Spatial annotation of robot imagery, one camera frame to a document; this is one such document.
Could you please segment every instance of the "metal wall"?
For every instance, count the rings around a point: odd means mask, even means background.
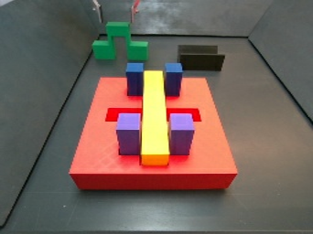
[[[275,0],[249,40],[313,120],[313,1]]]
[[[99,24],[92,1],[81,1],[100,33],[107,21],[130,21],[134,0],[99,0]],[[247,37],[273,0],[142,0],[132,34]]]
[[[0,226],[96,37],[79,1],[16,0],[0,7]]]

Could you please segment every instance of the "yellow block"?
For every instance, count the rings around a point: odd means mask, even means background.
[[[143,73],[142,165],[168,164],[168,134],[163,92],[163,72]]]

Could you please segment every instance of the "gray floor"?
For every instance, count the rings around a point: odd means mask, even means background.
[[[313,131],[287,92],[243,38],[134,37],[150,42],[146,69],[176,60],[178,44],[218,45],[221,72],[206,76],[238,177],[222,191],[79,191],[67,174],[100,76],[115,61],[89,59],[35,171],[3,230],[313,230]]]

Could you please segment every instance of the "red base block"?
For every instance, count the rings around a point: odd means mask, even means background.
[[[182,79],[180,96],[166,107],[199,110],[191,154],[170,156],[168,166],[143,166],[139,156],[119,155],[116,122],[108,108],[142,108],[142,97],[128,97],[126,78],[102,78],[80,136],[69,175],[79,189],[221,189],[231,184],[237,168],[206,79]]]

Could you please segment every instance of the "black rectangular block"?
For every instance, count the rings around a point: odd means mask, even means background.
[[[218,54],[218,46],[178,46],[178,62],[184,70],[221,71],[225,55]]]

